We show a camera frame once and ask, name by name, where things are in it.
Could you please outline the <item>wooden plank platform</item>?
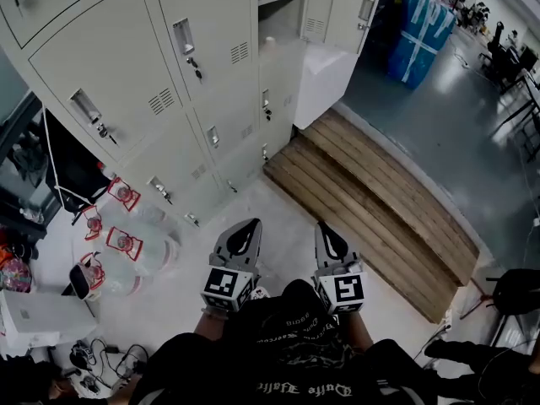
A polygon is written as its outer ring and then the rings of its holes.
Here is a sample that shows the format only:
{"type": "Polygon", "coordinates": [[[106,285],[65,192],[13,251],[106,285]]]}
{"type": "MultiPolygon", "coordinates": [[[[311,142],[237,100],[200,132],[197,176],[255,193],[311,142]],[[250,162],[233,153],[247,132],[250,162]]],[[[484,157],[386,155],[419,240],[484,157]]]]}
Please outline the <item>wooden plank platform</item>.
{"type": "Polygon", "coordinates": [[[416,311],[442,320],[468,285],[478,246],[428,188],[330,109],[263,167],[307,213],[352,238],[365,262],[416,311]]]}

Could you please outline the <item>locker door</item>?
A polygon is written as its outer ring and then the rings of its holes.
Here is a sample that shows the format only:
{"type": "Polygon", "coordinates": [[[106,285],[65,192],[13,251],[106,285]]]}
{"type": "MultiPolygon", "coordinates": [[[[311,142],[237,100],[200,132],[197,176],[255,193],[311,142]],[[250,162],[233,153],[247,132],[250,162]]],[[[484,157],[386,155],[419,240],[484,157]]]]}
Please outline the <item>locker door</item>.
{"type": "Polygon", "coordinates": [[[304,0],[300,37],[359,55],[379,0],[304,0]]]}

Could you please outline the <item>white cardboard box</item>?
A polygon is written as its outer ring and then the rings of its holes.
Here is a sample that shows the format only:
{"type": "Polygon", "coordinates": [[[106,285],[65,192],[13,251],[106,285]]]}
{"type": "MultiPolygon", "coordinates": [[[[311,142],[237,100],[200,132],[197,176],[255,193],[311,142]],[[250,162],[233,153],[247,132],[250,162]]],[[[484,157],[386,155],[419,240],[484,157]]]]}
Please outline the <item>white cardboard box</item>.
{"type": "Polygon", "coordinates": [[[10,348],[39,348],[86,338],[97,322],[76,296],[0,291],[0,315],[10,348]]]}

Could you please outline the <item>grey metal locker cabinet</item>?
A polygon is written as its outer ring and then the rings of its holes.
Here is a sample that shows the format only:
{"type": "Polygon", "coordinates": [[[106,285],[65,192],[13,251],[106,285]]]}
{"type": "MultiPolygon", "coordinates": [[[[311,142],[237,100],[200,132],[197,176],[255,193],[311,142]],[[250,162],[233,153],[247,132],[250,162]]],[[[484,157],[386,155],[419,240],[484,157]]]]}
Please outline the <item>grey metal locker cabinet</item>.
{"type": "Polygon", "coordinates": [[[137,192],[207,222],[286,145],[304,0],[0,0],[0,47],[137,192]],[[264,38],[277,47],[261,51],[264,38]],[[186,60],[192,57],[202,83],[186,60]],[[115,145],[96,127],[103,123],[115,145]]]}

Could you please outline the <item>white handheld device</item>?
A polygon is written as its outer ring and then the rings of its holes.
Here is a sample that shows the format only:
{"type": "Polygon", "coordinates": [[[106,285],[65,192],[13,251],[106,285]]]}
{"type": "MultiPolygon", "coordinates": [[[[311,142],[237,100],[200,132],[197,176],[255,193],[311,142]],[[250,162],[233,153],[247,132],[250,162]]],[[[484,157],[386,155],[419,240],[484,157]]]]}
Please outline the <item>white handheld device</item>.
{"type": "Polygon", "coordinates": [[[98,283],[95,269],[83,263],[77,263],[69,272],[73,291],[80,300],[93,301],[99,297],[99,291],[93,289],[98,283]]]}

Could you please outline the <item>black frame desk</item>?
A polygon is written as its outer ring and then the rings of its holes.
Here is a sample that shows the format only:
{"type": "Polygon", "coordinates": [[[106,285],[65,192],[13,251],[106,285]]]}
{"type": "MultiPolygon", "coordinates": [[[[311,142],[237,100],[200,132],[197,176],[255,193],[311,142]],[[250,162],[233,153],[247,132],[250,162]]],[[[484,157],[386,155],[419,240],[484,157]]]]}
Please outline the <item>black frame desk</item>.
{"type": "Polygon", "coordinates": [[[512,83],[503,88],[499,110],[506,111],[492,130],[498,139],[516,137],[518,148],[529,164],[540,157],[540,81],[523,70],[512,83]]]}

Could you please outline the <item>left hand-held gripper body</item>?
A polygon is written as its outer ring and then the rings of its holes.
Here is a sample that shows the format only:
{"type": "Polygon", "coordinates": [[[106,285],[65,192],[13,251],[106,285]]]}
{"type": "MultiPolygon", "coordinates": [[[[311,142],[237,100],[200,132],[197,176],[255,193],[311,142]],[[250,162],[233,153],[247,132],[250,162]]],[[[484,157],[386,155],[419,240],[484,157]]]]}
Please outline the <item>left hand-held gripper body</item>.
{"type": "Polygon", "coordinates": [[[260,278],[257,259],[252,256],[226,259],[212,254],[209,265],[201,291],[204,302],[215,309],[238,312],[250,299],[260,278]]]}

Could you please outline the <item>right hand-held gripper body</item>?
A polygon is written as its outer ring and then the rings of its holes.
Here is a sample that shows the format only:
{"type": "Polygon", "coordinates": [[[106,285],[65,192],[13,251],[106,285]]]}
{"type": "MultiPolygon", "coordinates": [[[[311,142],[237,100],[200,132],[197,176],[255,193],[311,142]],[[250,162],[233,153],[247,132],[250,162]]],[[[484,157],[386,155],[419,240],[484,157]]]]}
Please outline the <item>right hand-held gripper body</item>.
{"type": "Polygon", "coordinates": [[[331,316],[359,311],[365,302],[366,272],[359,261],[333,264],[315,271],[314,284],[331,316]]]}

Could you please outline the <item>blue wrapped bundle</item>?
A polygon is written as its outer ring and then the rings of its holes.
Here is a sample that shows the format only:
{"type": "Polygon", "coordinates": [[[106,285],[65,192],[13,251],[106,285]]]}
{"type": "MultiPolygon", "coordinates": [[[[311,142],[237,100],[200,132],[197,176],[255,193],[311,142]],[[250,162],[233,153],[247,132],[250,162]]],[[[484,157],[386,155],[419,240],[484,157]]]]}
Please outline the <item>blue wrapped bundle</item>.
{"type": "Polygon", "coordinates": [[[440,0],[402,0],[400,29],[387,63],[388,74],[417,88],[427,76],[456,22],[440,0]]]}

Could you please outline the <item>colourful patterned bag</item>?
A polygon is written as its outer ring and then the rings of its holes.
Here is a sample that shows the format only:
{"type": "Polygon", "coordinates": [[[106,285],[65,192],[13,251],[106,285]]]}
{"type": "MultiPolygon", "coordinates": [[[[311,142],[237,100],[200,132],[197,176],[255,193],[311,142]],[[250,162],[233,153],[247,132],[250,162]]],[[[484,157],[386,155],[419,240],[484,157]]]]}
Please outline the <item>colourful patterned bag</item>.
{"type": "Polygon", "coordinates": [[[31,291],[32,274],[28,265],[14,255],[7,244],[0,245],[0,290],[31,291]]]}

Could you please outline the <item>person's left forearm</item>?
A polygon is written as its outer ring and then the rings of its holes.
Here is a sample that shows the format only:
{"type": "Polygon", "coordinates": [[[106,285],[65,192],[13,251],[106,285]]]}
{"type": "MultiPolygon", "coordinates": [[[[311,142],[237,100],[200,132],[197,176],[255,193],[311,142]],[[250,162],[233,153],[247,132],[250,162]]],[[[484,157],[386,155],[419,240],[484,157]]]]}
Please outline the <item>person's left forearm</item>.
{"type": "Polygon", "coordinates": [[[211,341],[217,341],[223,336],[226,320],[203,314],[194,332],[211,341]]]}

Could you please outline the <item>person's right forearm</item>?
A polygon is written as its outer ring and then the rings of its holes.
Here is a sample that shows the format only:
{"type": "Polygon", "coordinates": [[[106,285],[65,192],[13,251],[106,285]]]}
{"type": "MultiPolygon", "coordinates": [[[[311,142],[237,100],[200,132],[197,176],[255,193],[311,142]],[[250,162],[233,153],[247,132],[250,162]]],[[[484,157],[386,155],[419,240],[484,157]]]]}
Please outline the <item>person's right forearm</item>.
{"type": "Polygon", "coordinates": [[[361,353],[373,346],[374,341],[358,311],[341,314],[338,320],[343,340],[348,346],[361,353]]]}

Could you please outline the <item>black shelf unit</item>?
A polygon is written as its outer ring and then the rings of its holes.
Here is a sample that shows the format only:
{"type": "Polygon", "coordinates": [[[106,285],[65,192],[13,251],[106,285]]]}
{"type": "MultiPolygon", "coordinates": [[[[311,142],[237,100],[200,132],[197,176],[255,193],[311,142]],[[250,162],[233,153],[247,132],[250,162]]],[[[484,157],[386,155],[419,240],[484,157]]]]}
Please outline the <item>black shelf unit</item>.
{"type": "Polygon", "coordinates": [[[0,113],[0,229],[42,239],[60,210],[76,223],[109,182],[99,160],[33,93],[0,113]]]}

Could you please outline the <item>person's black printed shirt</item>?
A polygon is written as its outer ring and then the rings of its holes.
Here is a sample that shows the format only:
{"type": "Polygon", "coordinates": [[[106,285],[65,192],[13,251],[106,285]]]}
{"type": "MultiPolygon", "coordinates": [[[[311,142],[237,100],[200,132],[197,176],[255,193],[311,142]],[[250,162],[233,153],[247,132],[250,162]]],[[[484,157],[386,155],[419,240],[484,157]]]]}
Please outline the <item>person's black printed shirt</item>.
{"type": "Polygon", "coordinates": [[[129,405],[436,405],[427,376],[393,340],[364,353],[305,280],[246,302],[211,341],[179,334],[149,359],[129,405]]]}

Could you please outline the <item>black chair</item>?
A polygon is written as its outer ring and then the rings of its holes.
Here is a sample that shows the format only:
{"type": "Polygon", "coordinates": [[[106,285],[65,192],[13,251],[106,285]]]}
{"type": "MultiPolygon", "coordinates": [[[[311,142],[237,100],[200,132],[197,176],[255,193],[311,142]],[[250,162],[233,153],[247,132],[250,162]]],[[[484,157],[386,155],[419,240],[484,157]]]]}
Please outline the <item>black chair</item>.
{"type": "Polygon", "coordinates": [[[490,299],[501,315],[525,315],[540,310],[540,270],[511,269],[499,278],[486,280],[495,283],[490,299]]]}

